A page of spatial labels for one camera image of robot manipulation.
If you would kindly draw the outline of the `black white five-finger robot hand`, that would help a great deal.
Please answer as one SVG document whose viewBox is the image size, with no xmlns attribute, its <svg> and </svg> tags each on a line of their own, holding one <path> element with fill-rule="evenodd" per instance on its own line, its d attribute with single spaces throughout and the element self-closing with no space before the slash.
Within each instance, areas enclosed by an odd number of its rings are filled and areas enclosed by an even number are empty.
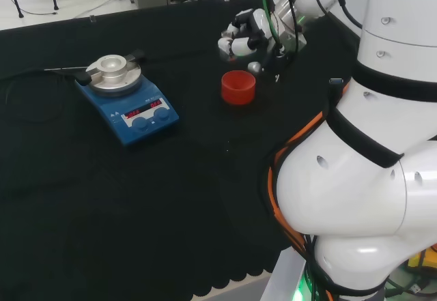
<svg viewBox="0 0 437 301">
<path fill-rule="evenodd" d="M 229 61 L 249 59 L 259 49 L 268 50 L 273 35 L 269 16 L 261 8 L 243 10 L 236 14 L 221 33 L 218 48 Z"/>
</svg>

